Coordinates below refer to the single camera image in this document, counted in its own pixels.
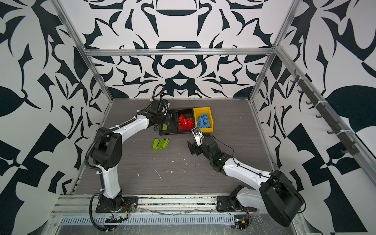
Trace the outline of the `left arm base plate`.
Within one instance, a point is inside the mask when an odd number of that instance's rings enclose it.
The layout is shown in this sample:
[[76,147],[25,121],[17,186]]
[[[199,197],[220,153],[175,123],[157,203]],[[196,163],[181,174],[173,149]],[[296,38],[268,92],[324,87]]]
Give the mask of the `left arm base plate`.
[[100,196],[96,213],[131,212],[138,207],[138,200],[137,196],[118,196],[114,199]]

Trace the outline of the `red lego arch piece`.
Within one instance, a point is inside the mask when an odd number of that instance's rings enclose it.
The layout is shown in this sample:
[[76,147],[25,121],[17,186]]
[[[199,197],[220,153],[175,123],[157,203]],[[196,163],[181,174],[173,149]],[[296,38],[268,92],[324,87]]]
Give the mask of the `red lego arch piece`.
[[179,129],[180,130],[192,130],[194,126],[194,122],[192,118],[179,118]]

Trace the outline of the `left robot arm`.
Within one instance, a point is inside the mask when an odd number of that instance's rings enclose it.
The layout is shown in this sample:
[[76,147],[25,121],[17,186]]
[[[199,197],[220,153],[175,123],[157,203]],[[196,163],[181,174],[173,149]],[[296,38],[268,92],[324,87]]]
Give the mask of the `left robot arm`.
[[118,164],[122,158],[122,144],[133,135],[152,126],[169,124],[171,115],[167,113],[170,103],[166,99],[152,99],[130,120],[112,128],[102,127],[88,148],[84,158],[87,168],[100,175],[101,192],[99,202],[107,210],[122,208],[122,189],[118,181]]

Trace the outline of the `blue lego brick front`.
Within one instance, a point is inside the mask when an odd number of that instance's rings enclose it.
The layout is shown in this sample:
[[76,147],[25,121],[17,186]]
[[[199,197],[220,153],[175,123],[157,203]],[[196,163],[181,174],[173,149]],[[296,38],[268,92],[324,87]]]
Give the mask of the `blue lego brick front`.
[[200,129],[211,128],[210,120],[209,120],[209,117],[206,113],[203,113],[201,116],[199,116],[199,118],[197,120],[197,126]]

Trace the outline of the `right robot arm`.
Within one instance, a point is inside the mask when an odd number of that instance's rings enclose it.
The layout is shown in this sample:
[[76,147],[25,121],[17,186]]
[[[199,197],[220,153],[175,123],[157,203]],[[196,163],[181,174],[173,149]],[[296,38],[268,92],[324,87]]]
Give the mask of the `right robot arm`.
[[263,171],[237,160],[222,151],[217,139],[209,133],[193,132],[194,143],[188,143],[191,154],[203,155],[214,171],[232,177],[251,187],[237,187],[230,194],[235,210],[255,208],[268,214],[281,226],[288,227],[305,201],[292,182],[279,170]]

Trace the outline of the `green lego brick cluster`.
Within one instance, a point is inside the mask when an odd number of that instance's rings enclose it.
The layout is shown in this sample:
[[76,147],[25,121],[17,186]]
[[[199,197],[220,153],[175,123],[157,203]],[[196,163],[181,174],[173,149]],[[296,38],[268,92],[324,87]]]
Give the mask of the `green lego brick cluster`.
[[169,144],[169,139],[155,139],[153,142],[153,150],[163,150],[166,149]]

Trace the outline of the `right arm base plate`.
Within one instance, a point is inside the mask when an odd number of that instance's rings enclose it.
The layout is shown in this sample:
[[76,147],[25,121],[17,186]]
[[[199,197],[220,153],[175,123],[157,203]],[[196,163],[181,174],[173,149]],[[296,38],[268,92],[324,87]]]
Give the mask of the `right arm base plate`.
[[242,206],[235,197],[230,196],[217,196],[216,197],[216,210],[218,212],[235,212],[235,211],[248,211],[256,212],[257,209],[253,207]]

